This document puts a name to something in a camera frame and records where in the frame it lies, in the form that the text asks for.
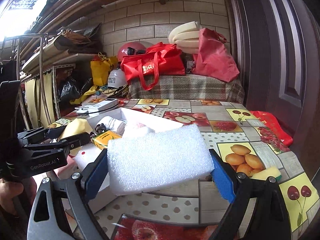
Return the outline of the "left hand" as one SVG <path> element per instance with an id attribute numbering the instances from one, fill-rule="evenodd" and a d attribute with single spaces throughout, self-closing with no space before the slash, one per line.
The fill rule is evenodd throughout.
<path id="1" fill-rule="evenodd" d="M 3 179 L 1 179 L 0 187 L 1 207 L 7 213 L 16 216 L 17 211 L 15 209 L 13 199 L 23 192 L 23 185 L 12 181 L 4 182 Z"/>

